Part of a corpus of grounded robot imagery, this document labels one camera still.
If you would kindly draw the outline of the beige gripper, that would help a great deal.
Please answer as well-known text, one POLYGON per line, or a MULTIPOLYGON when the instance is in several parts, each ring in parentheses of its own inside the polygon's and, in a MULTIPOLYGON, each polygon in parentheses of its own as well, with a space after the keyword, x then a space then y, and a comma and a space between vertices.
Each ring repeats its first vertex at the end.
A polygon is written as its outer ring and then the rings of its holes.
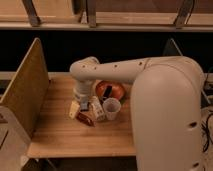
POLYGON ((94 81, 75 81, 74 99, 79 103, 87 103, 92 95, 94 81))

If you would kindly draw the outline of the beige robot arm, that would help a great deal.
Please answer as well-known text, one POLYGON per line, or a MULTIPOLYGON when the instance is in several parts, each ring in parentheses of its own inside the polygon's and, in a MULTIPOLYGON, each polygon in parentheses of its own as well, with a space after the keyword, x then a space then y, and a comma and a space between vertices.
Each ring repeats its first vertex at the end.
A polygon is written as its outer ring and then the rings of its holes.
POLYGON ((88 81, 132 85, 130 110, 138 171, 202 171, 201 91, 204 73, 193 59, 151 57, 101 64, 74 62, 78 99, 88 81))

